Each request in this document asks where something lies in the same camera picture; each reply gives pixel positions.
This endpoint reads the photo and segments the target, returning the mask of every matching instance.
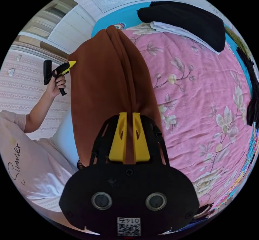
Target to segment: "camera lens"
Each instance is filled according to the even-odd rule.
[[[146,199],[146,207],[152,211],[161,210],[165,205],[166,197],[159,192],[150,194]]]
[[[92,204],[95,208],[100,210],[106,210],[111,207],[111,196],[105,192],[97,192],[92,197]]]

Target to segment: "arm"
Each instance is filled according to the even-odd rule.
[[[40,128],[55,97],[60,93],[59,88],[66,88],[65,83],[66,80],[64,76],[60,76],[57,79],[54,77],[51,78],[46,91],[38,103],[33,107],[30,113],[26,115],[24,133],[32,133]]]

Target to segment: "sticker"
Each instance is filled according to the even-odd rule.
[[[117,218],[118,236],[141,236],[140,218]]]
[[[117,29],[120,29],[120,30],[122,30],[122,29],[124,29],[125,28],[125,24],[124,23],[117,23],[117,24],[115,24],[114,25]]]

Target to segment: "qr code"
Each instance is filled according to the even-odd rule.
[[[140,219],[120,218],[120,220],[118,220],[118,236],[140,236],[140,235],[141,235]]]

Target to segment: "white cloth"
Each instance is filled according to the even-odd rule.
[[[71,107],[68,109],[67,114],[64,116],[51,141],[69,163],[76,167],[79,157],[74,139]]]
[[[206,48],[210,49],[212,52],[216,53],[217,55],[220,54],[219,52],[216,52],[211,46],[209,46],[206,42],[201,40],[198,36],[192,34],[191,32],[189,32],[181,27],[172,26],[169,24],[165,24],[162,22],[156,22],[156,21],[151,22],[150,27],[159,32],[168,32],[168,33],[188,37],[188,38],[200,43],[201,45],[205,46]]]
[[[0,112],[0,153],[20,193],[45,208],[58,205],[68,179],[76,169],[46,138],[31,140],[25,133],[26,115]]]

